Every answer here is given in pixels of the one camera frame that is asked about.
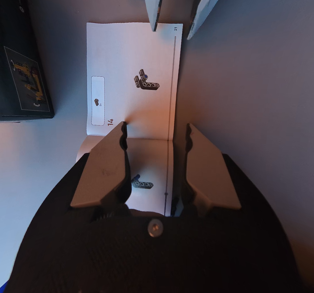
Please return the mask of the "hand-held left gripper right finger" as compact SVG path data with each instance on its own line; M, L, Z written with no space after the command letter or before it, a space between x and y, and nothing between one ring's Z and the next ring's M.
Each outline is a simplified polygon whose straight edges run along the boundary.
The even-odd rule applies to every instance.
M222 152L193 124L186 126L184 210L205 217L213 208L240 210Z

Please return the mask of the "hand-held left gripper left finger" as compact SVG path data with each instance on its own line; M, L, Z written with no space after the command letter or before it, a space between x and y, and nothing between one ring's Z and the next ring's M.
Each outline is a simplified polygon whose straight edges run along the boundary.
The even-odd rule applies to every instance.
M127 123L122 121L91 149L70 206L116 208L130 194Z

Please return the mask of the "white lego instruction booklet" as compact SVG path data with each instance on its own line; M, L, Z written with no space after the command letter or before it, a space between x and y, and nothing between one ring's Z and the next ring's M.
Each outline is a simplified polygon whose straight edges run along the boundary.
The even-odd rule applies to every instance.
M78 161L127 123L131 209L171 214L183 24L87 23L87 137Z

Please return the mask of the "black lego set box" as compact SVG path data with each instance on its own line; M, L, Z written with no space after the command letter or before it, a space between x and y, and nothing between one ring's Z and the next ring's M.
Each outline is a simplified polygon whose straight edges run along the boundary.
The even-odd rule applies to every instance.
M0 0L1 122L54 115L28 0Z

